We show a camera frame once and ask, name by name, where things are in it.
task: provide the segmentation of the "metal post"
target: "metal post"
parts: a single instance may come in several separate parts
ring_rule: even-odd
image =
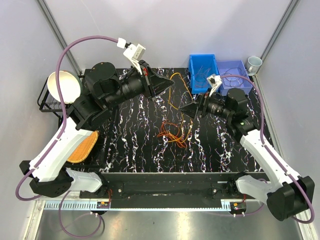
[[[35,1],[38,3],[38,5],[39,5],[45,19],[47,20],[53,34],[55,35],[59,45],[61,46],[62,49],[65,49],[66,46],[68,46],[68,44],[67,44],[66,40],[64,39],[46,1],[45,0],[35,0]],[[77,74],[81,74],[82,70],[80,69],[75,57],[72,55],[72,53],[70,51],[67,52],[66,58],[70,62],[71,67],[73,68],[74,72]]]
[[[265,61],[266,57],[268,56],[269,52],[271,51],[272,47],[274,46],[276,40],[278,39],[280,33],[284,29],[284,26],[288,22],[290,16],[292,15],[294,10],[296,9],[299,2],[300,2],[300,0],[291,0],[291,2],[289,3],[288,7],[286,8],[286,10],[285,10],[285,12],[284,12],[279,24],[278,24],[278,26],[274,30],[272,37],[270,38],[268,44],[266,45],[266,47],[261,55],[262,61]]]

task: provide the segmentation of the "white mug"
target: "white mug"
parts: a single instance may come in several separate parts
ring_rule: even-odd
[[[258,69],[262,65],[262,60],[257,56],[251,56],[246,63],[246,70],[249,76],[253,76],[257,73]]]

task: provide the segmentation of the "white wall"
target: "white wall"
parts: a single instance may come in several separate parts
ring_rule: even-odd
[[[290,0],[46,0],[68,43],[90,35],[146,47],[152,67],[187,67],[189,54],[219,60],[260,56]],[[80,67],[110,61],[129,66],[123,50],[103,40],[72,53]]]
[[[19,164],[36,157],[57,130],[57,118],[41,113],[37,98],[61,48],[34,0],[0,1],[0,32],[0,232],[1,239],[20,240],[30,202],[15,197]],[[21,195],[33,195],[28,183]]]
[[[320,1],[300,1],[258,73],[285,160],[315,181],[320,230]]]

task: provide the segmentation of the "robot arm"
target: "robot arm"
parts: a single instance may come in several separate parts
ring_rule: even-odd
[[[179,110],[191,118],[195,118],[198,114],[203,118],[210,113],[226,120],[228,133],[251,153],[270,180],[270,183],[266,183],[254,179],[245,172],[238,173],[227,184],[229,194],[233,196],[238,196],[239,193],[248,194],[266,204],[272,215],[283,221],[309,208],[289,175],[298,182],[310,201],[313,198],[315,183],[309,176],[301,177],[293,170],[266,139],[264,144],[261,142],[259,127],[248,115],[247,103],[244,91],[232,88],[225,100],[218,93],[207,92]],[[285,166],[286,171],[280,167],[266,147],[280,164]]]
[[[130,51],[136,53],[140,50],[132,47]],[[88,191],[97,196],[106,193],[105,180],[101,175],[63,166],[78,145],[106,122],[115,106],[140,94],[152,100],[174,83],[155,73],[144,60],[138,61],[140,53],[135,57],[126,56],[135,65],[123,79],[119,79],[116,68],[109,62],[96,64],[85,75],[82,82],[84,91],[67,110],[67,124],[61,138],[57,139],[59,129],[35,159],[20,164],[23,174],[34,169],[30,187],[35,194],[54,198],[66,191]],[[52,150],[38,167],[34,167],[55,140],[58,142]]]

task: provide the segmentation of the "white bowl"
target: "white bowl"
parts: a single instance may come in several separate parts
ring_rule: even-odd
[[[68,71],[59,71],[59,83],[64,103],[71,104],[80,96],[82,84],[78,76]],[[51,73],[46,84],[52,97],[61,102],[57,89],[56,72]]]

